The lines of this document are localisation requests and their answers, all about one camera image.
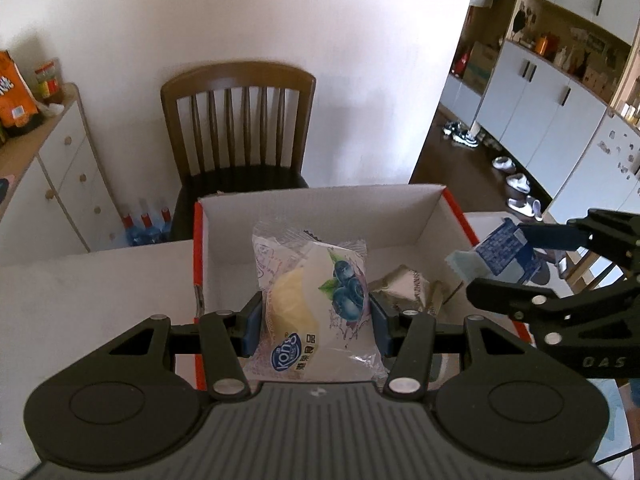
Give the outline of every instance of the blue oval logo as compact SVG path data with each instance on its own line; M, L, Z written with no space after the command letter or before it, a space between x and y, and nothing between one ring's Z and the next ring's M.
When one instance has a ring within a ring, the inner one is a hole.
M295 363L302 353L302 341L298 334L293 333L271 352L271 366L277 372L287 370Z

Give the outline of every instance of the blueberry image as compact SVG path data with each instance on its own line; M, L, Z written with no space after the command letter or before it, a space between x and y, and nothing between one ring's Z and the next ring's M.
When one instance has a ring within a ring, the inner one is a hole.
M335 313L347 321L357 321L362 314L362 307L358 306L349 297L349 291L344 286L339 286L334 291L333 306Z
M362 304L364 302L364 291L362 290L362 284L357 276L353 276L347 282L347 291L349 292L349 297L351 301L355 303L358 307L362 309Z
M347 286L347 282L355 276L355 272L353 272L353 267L351 267L349 262L339 260L334 265L334 276L338 278L342 286Z

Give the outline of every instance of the orange bag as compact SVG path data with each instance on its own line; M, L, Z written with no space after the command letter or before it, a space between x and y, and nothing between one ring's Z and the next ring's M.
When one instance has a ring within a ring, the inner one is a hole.
M36 100L7 51L0 52L0 123L12 137L42 123Z

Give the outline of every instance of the chair seat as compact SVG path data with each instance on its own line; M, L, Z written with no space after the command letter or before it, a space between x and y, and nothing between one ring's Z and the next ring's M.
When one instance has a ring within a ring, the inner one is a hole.
M219 191L246 193L299 187L308 187L300 174L290 168L267 165L222 168L191 176L182 186L178 195L171 240L190 240L193 238L193 206L203 196L216 194Z

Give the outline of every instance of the wooden floor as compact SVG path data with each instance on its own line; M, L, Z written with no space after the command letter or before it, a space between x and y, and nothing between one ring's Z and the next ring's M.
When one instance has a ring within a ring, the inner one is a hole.
M445 184L464 212L504 210L513 213L507 199L523 199L525 195L507 186L507 175L491 165L496 156L504 153L483 144L468 148L453 142L442 133L446 122L447 118L436 112L410 183ZM535 183L532 183L531 194L540 199L543 208L548 206L548 197Z

